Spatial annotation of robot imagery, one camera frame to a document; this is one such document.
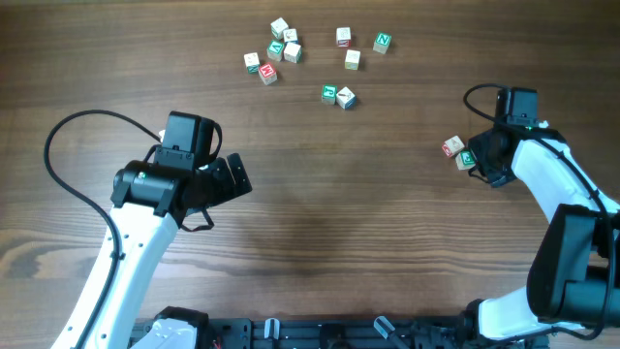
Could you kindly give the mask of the green letter F block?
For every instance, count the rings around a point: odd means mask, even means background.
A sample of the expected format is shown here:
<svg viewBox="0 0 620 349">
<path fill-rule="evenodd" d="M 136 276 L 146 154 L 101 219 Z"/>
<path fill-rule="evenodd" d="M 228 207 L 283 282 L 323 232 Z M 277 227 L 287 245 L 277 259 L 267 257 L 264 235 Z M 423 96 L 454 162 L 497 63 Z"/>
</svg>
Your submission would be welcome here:
<svg viewBox="0 0 620 349">
<path fill-rule="evenodd" d="M 459 171 L 467 171 L 476 166 L 476 159 L 469 149 L 464 149 L 455 156 L 455 163 Z"/>
</svg>

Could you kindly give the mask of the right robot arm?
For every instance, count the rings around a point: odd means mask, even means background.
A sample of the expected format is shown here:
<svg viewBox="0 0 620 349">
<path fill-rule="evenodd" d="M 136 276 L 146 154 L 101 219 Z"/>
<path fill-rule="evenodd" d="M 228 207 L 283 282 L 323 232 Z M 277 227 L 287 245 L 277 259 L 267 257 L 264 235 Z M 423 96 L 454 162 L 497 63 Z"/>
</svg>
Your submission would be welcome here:
<svg viewBox="0 0 620 349">
<path fill-rule="evenodd" d="M 468 141 L 468 175 L 493 188 L 522 181 L 548 228 L 526 284 L 471 302 L 458 340 L 481 347 L 527 347 L 557 333 L 593 340 L 619 325 L 619 205 L 578 166 L 566 139 L 539 121 L 536 90 L 493 87 L 493 125 Z"/>
</svg>

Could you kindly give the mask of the hammer picture wooden block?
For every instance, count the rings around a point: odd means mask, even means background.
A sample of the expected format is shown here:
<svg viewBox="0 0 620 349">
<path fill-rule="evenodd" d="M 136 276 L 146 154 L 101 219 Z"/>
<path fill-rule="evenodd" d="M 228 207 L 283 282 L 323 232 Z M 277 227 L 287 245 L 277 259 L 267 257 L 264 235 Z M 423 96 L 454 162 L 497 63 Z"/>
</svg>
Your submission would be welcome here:
<svg viewBox="0 0 620 349">
<path fill-rule="evenodd" d="M 352 108 L 357 101 L 356 94 L 347 86 L 343 87 L 336 93 L 336 103 L 343 109 Z"/>
</svg>

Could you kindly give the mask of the ice cream picture block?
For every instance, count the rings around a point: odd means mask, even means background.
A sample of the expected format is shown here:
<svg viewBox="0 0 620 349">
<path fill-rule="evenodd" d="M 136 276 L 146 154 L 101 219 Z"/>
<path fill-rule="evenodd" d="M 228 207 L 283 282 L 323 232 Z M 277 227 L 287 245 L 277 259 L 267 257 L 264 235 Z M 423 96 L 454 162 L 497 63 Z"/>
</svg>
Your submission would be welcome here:
<svg viewBox="0 0 620 349">
<path fill-rule="evenodd" d="M 458 136 L 453 136 L 442 144 L 442 150 L 449 158 L 454 157 L 464 148 L 465 144 Z"/>
</svg>

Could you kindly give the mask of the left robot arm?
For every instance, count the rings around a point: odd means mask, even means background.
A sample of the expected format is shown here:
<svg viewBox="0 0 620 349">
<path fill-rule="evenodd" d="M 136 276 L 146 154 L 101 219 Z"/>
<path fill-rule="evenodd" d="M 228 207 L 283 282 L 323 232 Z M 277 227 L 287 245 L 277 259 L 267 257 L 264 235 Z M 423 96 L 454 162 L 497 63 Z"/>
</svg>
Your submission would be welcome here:
<svg viewBox="0 0 620 349">
<path fill-rule="evenodd" d="M 221 126 L 195 114 L 173 111 L 164 133 L 145 157 L 113 179 L 112 208 L 100 206 L 67 184 L 50 163 L 46 170 L 67 192 L 91 206 L 108 229 L 92 271 L 56 348 L 124 348 L 163 254 L 186 217 L 252 190 L 238 154 L 219 155 Z"/>
</svg>

